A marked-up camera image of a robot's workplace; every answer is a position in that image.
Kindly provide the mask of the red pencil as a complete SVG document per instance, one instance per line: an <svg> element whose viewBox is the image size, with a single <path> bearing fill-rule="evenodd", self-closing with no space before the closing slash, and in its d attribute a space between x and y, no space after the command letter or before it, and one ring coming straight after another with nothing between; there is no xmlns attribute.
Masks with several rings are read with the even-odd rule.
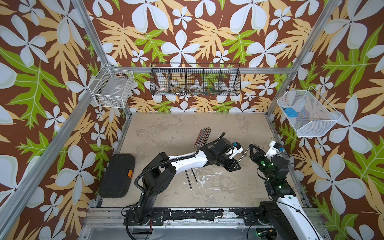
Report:
<svg viewBox="0 0 384 240"><path fill-rule="evenodd" d="M202 137L204 135L205 130L206 130L206 128L203 128L203 129L200 130L199 135L197 137L197 140L195 142L195 146L194 146L195 148L197 148L199 146L199 144L200 144L200 142L202 140Z"/></svg>
<svg viewBox="0 0 384 240"><path fill-rule="evenodd" d="M204 135L205 132L207 131L207 128L203 128L201 132L199 133L198 139L197 139L197 144L196 147L200 147L201 143L204 141Z"/></svg>

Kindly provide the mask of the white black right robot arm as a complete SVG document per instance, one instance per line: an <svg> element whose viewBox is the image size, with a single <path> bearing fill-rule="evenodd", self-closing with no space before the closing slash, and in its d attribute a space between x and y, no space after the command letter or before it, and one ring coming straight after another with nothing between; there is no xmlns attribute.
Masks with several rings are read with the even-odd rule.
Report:
<svg viewBox="0 0 384 240"><path fill-rule="evenodd" d="M280 240L322 240L287 181L290 161L282 156L281 145L271 142L267 152L253 144L249 148L250 159L258 166L257 174L263 174L270 198L260 203L259 221L272 225Z"/></svg>

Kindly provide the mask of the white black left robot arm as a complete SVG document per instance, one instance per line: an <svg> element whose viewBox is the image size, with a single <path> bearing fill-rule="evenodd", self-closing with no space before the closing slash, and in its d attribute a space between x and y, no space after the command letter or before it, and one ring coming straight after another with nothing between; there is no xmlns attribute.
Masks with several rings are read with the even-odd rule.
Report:
<svg viewBox="0 0 384 240"><path fill-rule="evenodd" d="M216 140L197 147L195 152L168 156L161 152L136 177L134 185L141 191L138 202L130 206L133 221L138 225L146 224L153 216L154 203L159 194L164 192L175 175L194 168L204 168L211 165L221 166L228 172L241 169L235 156L243 151L238 142L231 143L222 133Z"/></svg>

